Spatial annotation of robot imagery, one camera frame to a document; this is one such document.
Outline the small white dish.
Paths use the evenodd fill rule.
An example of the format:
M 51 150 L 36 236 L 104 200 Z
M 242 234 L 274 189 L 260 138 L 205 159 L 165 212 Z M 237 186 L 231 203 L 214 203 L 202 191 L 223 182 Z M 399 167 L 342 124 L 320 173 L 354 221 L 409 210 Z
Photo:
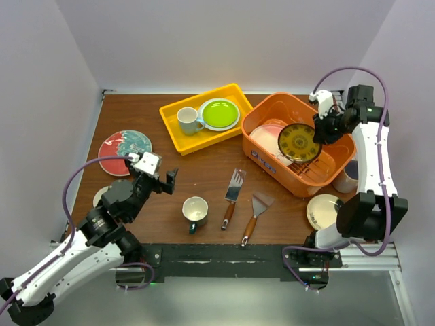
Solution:
M 95 195 L 92 200 L 93 207 L 97 207 L 99 201 L 101 200 L 101 196 L 109 189 L 108 186 L 102 187 Z

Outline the cream plate black mark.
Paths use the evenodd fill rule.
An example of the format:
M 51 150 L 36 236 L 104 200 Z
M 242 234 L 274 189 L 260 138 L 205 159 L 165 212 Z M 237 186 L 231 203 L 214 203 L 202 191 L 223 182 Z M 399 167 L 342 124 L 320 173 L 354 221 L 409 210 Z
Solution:
M 344 202 L 332 194 L 312 197 L 307 205 L 307 219 L 315 230 L 325 229 L 336 222 L 338 210 Z

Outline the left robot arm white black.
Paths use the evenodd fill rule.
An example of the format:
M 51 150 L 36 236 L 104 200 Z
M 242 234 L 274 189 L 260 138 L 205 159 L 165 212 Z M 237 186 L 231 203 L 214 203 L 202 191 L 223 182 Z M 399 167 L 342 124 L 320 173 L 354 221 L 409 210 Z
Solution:
M 140 263 L 141 243 L 125 228 L 132 223 L 150 194 L 172 194 L 177 169 L 166 181 L 157 174 L 133 170 L 132 181 L 114 181 L 101 194 L 70 235 L 30 271 L 1 279 L 4 310 L 17 325 L 39 325 L 60 299 L 104 271 Z

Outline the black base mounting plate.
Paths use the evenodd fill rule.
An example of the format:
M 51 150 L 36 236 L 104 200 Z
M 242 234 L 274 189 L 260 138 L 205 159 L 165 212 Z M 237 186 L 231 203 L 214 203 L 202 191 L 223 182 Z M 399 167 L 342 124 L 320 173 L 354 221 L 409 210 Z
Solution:
M 297 274 L 304 283 L 322 289 L 329 271 L 343 266 L 339 253 L 312 253 L 280 244 L 143 244 L 124 258 L 125 263 L 146 263 L 138 273 L 118 273 L 117 282 L 141 283 L 152 279 L 163 283 L 170 277 L 278 278 L 292 282 Z

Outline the beige purple cup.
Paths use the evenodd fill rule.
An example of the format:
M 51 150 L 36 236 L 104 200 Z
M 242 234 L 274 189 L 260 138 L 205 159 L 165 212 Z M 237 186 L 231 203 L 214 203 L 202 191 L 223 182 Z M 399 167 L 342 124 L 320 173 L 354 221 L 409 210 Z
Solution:
M 333 180 L 332 186 L 344 194 L 354 191 L 358 186 L 358 161 L 351 160 Z

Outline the pink and cream plate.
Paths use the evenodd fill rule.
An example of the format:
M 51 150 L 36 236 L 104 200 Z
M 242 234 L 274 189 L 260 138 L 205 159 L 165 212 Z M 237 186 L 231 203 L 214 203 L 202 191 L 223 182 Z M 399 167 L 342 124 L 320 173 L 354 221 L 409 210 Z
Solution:
M 267 153 L 278 159 L 283 165 L 289 166 L 293 161 L 287 159 L 280 151 L 278 146 L 278 136 L 283 130 L 279 124 L 264 124 L 254 129 L 249 137 L 254 140 Z

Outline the red and teal plate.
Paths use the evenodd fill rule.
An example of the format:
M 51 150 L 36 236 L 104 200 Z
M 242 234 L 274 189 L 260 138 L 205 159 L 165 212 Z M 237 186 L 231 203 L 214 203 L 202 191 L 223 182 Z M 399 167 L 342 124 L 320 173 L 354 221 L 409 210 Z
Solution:
M 142 132 L 136 130 L 121 130 L 105 139 L 98 150 L 98 158 L 107 156 L 127 156 L 130 153 L 152 151 L 152 142 Z M 103 160 L 100 167 L 114 177 L 127 177 L 128 168 L 122 160 Z

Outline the white scalloped plate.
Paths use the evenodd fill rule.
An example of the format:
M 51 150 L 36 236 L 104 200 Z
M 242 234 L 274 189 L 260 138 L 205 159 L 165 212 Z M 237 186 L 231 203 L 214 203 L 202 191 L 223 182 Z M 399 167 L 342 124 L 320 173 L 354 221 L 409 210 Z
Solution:
M 199 110 L 198 110 L 198 114 L 199 114 L 199 116 L 200 116 L 200 118 L 201 118 L 202 120 L 203 120 L 202 112 L 203 112 L 203 109 L 204 109 L 205 105 L 208 104 L 208 103 L 210 103 L 211 101 L 214 101 L 214 100 L 225 100 L 225 101 L 228 101 L 228 102 L 234 104 L 232 101 L 230 101 L 230 100 L 228 100 L 228 99 L 226 99 L 226 98 L 212 98 L 212 99 L 210 99 L 210 100 L 208 100 L 208 101 L 205 101 L 205 102 L 200 106 L 200 108 L 199 108 Z M 230 130 L 231 128 L 233 128 L 234 126 L 236 126 L 237 123 L 238 123 L 238 121 L 239 121 L 239 119 L 240 119 L 240 116 L 241 116 L 241 113 L 240 113 L 240 110 L 239 110 L 239 114 L 238 114 L 237 119 L 236 119 L 236 120 L 235 120 L 231 125 L 229 125 L 229 126 L 227 126 L 227 127 L 223 127 L 223 128 L 212 127 L 212 126 L 208 125 L 204 120 L 203 120 L 203 121 L 205 122 L 205 128 L 207 128 L 207 129 L 209 129 L 209 130 L 212 130 L 212 131 L 219 131 L 219 132 L 221 132 L 221 131 Z

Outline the orange plastic dish bin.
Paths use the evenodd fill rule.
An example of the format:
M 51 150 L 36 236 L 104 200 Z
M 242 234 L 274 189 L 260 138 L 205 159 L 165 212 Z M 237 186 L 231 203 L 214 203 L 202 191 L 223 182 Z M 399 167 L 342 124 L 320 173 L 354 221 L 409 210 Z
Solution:
M 256 105 L 241 122 L 243 151 L 262 170 L 299 198 L 315 195 L 329 185 L 344 167 L 355 157 L 356 146 L 352 137 L 344 135 L 333 145 L 322 147 L 320 155 L 309 163 L 281 163 L 267 152 L 250 134 L 264 124 L 304 123 L 314 126 L 313 116 L 317 109 L 296 96 L 278 92 Z

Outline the light blue mug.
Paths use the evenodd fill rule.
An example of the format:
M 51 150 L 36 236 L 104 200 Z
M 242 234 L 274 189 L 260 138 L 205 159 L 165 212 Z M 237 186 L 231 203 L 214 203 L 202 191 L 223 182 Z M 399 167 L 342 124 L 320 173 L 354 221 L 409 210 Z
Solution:
M 199 117 L 198 111 L 193 107 L 183 107 L 177 112 L 177 120 L 181 131 L 191 136 L 205 127 L 205 122 Z

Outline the yellow patterned plate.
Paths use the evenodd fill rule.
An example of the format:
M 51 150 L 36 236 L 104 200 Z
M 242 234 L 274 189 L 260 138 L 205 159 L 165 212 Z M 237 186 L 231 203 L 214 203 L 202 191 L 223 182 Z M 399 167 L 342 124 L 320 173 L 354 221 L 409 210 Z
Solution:
M 283 156 L 296 163 L 307 163 L 316 159 L 322 145 L 315 143 L 315 129 L 307 124 L 295 123 L 284 127 L 279 133 L 277 143 Z

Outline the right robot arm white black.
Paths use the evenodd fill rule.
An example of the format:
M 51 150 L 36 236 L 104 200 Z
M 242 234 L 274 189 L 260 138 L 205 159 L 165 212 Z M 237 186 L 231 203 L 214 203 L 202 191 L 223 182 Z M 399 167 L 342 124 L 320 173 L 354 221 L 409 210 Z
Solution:
M 315 90 L 309 95 L 309 102 L 318 105 L 313 117 L 315 142 L 331 145 L 350 134 L 358 157 L 355 196 L 340 207 L 332 225 L 312 232 L 296 252 L 309 266 L 319 266 L 350 244 L 359 247 L 362 242 L 379 241 L 381 247 L 366 255 L 381 254 L 408 211 L 408 201 L 399 197 L 389 165 L 388 112 L 375 105 L 373 92 L 372 86 L 350 87 L 342 112 L 336 110 L 331 92 Z

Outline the lime green plate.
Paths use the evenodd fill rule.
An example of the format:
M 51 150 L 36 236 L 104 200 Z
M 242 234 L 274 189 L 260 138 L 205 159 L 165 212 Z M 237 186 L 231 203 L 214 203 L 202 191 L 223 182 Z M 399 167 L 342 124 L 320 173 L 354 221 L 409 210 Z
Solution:
M 214 100 L 206 104 L 202 117 L 210 126 L 223 128 L 231 125 L 238 117 L 237 107 L 225 100 Z

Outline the yellow plastic tray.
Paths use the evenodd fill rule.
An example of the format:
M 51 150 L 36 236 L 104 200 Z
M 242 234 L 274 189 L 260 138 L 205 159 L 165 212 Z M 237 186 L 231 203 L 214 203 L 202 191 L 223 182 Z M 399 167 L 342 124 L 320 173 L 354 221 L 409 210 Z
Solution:
M 206 100 L 213 98 L 226 98 L 232 101 L 239 108 L 239 121 L 226 131 L 212 131 L 205 128 L 194 135 L 185 135 L 177 120 L 177 112 L 184 107 L 199 110 Z M 232 83 L 165 105 L 159 109 L 159 112 L 176 150 L 184 156 L 241 134 L 241 121 L 252 109 L 251 103 L 239 85 Z

